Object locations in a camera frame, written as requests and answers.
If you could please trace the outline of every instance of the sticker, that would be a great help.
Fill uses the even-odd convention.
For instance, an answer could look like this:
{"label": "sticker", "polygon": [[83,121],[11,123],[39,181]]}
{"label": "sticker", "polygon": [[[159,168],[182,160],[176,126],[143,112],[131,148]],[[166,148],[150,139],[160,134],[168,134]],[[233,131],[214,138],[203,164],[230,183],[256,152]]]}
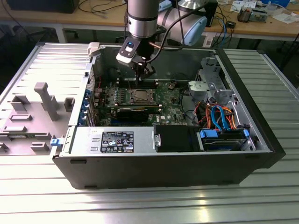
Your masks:
{"label": "sticker", "polygon": [[103,128],[91,128],[90,134],[102,134],[103,131],[104,131]]}
{"label": "sticker", "polygon": [[133,153],[133,132],[102,132],[102,153]]}

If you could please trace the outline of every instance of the gray plastic part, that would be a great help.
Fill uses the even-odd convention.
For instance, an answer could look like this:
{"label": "gray plastic part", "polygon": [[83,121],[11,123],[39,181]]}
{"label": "gray plastic part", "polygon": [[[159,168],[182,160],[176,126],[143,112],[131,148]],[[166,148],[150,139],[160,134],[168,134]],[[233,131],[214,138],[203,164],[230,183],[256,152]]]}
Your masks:
{"label": "gray plastic part", "polygon": [[30,147],[33,151],[49,151],[45,142],[32,142]]}
{"label": "gray plastic part", "polygon": [[52,102],[50,95],[48,94],[47,91],[48,88],[48,84],[47,83],[36,83],[35,87],[34,87],[34,91],[37,92],[42,101],[43,101],[43,105],[46,109],[46,111],[48,112],[50,118],[52,121],[56,121],[59,118],[59,115],[56,112],[56,104]]}
{"label": "gray plastic part", "polygon": [[[52,136],[55,135],[57,137],[65,135],[68,129],[68,122],[70,120],[71,113],[65,111],[64,103],[58,102],[57,113],[59,114],[59,120],[53,122],[48,115],[48,112],[45,111],[41,105],[41,102],[31,102],[29,105],[24,105],[27,113],[31,115],[31,120],[25,121],[15,121],[11,119],[6,119],[5,126],[25,126],[27,131],[24,133],[30,135],[30,133],[50,133]],[[20,115],[17,114],[16,111],[12,111],[10,116]],[[36,138],[16,138],[15,136],[9,137],[9,133],[5,133],[4,135],[0,135],[0,142],[4,142],[8,147],[9,151],[5,154],[9,155],[35,155],[35,154],[49,154],[46,151],[33,151],[30,146],[32,142],[38,142],[39,140]],[[52,148],[49,140],[42,140],[42,142],[46,142],[49,149]]]}
{"label": "gray plastic part", "polygon": [[52,138],[52,135],[50,132],[45,133],[45,134],[36,134],[36,139],[37,140],[50,140]]}
{"label": "gray plastic part", "polygon": [[6,126],[3,130],[3,132],[9,132],[9,133],[14,133],[14,132],[26,132],[27,128],[25,126]]}
{"label": "gray plastic part", "polygon": [[5,145],[3,142],[0,142],[0,151],[2,151],[2,152],[7,152],[7,150],[8,150],[8,147],[7,147],[7,145]]}
{"label": "gray plastic part", "polygon": [[30,114],[17,114],[11,115],[9,119],[11,121],[29,121],[32,120],[32,116]]}
{"label": "gray plastic part", "polygon": [[24,95],[15,96],[13,100],[10,102],[11,106],[13,106],[14,110],[17,113],[25,113],[26,108],[25,104],[30,104],[27,97]]}
{"label": "gray plastic part", "polygon": [[22,102],[11,102],[10,103],[11,106],[13,106],[14,110],[17,112],[17,113],[24,113],[26,112],[26,109],[23,105]]}
{"label": "gray plastic part", "polygon": [[1,141],[11,141],[11,138],[8,135],[0,135]]}
{"label": "gray plastic part", "polygon": [[64,107],[67,112],[72,112],[75,104],[75,98],[65,98]]}
{"label": "gray plastic part", "polygon": [[[57,103],[55,96],[50,96],[50,97],[51,97],[51,101],[52,101],[53,106],[54,106],[55,109],[57,110],[59,104]],[[45,111],[47,111],[47,108],[44,106],[43,102],[42,102],[41,104],[42,104],[43,109],[44,109]]]}

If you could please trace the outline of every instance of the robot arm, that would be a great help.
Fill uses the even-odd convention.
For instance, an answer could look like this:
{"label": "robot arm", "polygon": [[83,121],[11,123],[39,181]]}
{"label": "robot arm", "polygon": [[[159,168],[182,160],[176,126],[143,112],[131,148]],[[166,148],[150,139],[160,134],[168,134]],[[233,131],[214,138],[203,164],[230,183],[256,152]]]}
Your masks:
{"label": "robot arm", "polygon": [[159,3],[163,0],[128,0],[128,31],[129,36],[122,45],[116,59],[131,67],[136,75],[136,83],[144,80],[156,71],[150,63],[157,58],[163,49],[163,44],[172,27],[195,11],[203,8],[206,3],[196,9],[185,13],[168,26],[162,44],[157,54],[154,53],[154,44],[157,34],[157,22],[159,13]]}

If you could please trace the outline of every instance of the side panel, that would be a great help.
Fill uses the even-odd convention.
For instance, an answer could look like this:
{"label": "side panel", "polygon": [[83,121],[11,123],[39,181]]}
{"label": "side panel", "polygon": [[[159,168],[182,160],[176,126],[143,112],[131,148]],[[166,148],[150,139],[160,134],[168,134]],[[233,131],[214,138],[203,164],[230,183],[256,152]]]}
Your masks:
{"label": "side panel", "polygon": [[59,157],[53,161],[76,189],[239,184],[271,154]]}
{"label": "side panel", "polygon": [[268,148],[273,151],[273,155],[270,160],[266,161],[262,168],[270,168],[277,161],[285,156],[285,152],[281,147],[279,141],[275,137],[273,131],[269,127],[267,121],[263,117],[256,103],[254,102],[252,96],[244,85],[243,81],[239,77],[235,68],[233,67],[231,61],[228,56],[224,52],[224,50],[217,50],[217,55],[220,58],[219,63],[224,68],[224,73],[228,77],[228,79],[232,82],[232,85],[236,88],[236,95],[240,97],[240,100],[246,106],[249,114],[251,115],[254,123],[256,124],[258,130],[260,131],[264,141],[266,142]]}

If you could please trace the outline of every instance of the yellow cable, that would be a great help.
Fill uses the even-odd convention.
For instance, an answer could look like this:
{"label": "yellow cable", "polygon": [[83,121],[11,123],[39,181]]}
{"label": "yellow cable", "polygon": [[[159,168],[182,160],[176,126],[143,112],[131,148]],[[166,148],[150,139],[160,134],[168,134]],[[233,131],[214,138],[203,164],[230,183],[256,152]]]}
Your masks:
{"label": "yellow cable", "polygon": [[233,120],[233,126],[234,126],[234,128],[237,129],[236,126],[235,126],[234,116],[232,116],[232,120]]}

